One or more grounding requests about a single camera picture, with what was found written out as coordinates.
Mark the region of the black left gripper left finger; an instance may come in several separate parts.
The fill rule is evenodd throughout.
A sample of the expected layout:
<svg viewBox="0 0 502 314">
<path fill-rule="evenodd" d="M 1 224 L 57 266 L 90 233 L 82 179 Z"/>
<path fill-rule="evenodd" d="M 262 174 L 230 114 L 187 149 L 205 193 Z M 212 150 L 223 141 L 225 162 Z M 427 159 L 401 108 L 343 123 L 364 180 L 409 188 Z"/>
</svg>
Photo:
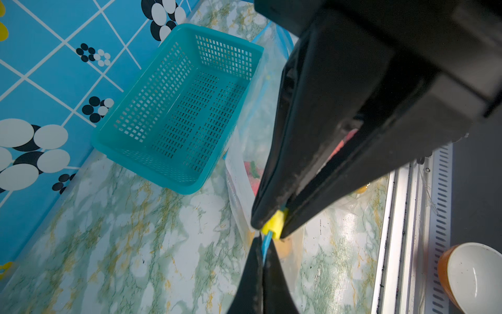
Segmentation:
<svg viewBox="0 0 502 314">
<path fill-rule="evenodd" d="M 263 313 L 262 238 L 252 241 L 243 274 L 228 314 Z"/>
</svg>

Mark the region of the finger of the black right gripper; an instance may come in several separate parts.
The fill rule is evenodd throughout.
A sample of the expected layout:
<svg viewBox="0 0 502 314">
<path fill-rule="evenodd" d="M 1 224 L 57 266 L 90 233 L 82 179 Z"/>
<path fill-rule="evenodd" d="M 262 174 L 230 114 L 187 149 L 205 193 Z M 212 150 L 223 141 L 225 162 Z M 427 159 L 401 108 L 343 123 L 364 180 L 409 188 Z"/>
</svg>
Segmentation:
<svg viewBox="0 0 502 314">
<path fill-rule="evenodd" d="M 271 150 L 252 208 L 254 228 L 315 177 L 393 55 L 341 11 L 319 12 L 282 71 Z"/>
<path fill-rule="evenodd" d="M 459 139 L 486 111 L 465 86 L 438 75 L 387 75 L 355 136 L 288 204 L 287 238 L 328 205 L 366 183 Z"/>
</svg>

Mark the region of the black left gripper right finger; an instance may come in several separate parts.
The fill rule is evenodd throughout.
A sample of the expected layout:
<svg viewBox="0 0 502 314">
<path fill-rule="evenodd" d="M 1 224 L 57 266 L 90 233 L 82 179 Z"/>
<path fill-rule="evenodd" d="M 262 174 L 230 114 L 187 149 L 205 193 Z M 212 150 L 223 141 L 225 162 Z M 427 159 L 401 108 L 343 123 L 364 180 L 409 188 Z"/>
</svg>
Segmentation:
<svg viewBox="0 0 502 314">
<path fill-rule="evenodd" d="M 263 313 L 299 314 L 273 242 L 270 243 L 267 250 L 263 268 Z"/>
</svg>

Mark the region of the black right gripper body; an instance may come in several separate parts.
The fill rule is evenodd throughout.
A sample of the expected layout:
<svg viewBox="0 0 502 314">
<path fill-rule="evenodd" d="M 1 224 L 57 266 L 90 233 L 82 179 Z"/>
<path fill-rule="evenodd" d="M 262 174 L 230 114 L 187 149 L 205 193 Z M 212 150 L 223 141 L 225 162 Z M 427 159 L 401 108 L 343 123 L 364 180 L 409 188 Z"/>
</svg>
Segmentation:
<svg viewBox="0 0 502 314">
<path fill-rule="evenodd" d="M 255 1 L 256 12 L 300 36 L 337 11 L 412 50 L 488 104 L 501 107 L 500 1 Z"/>
</svg>

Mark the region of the teal plastic basket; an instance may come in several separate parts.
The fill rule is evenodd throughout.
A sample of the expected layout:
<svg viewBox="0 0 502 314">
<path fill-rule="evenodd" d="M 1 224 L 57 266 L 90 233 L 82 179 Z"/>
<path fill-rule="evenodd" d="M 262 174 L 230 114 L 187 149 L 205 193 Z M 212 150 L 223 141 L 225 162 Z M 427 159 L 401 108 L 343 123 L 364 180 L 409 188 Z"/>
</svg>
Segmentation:
<svg viewBox="0 0 502 314">
<path fill-rule="evenodd" d="M 231 137 L 264 49 L 183 24 L 94 130 L 110 160 L 176 193 L 197 192 Z"/>
</svg>

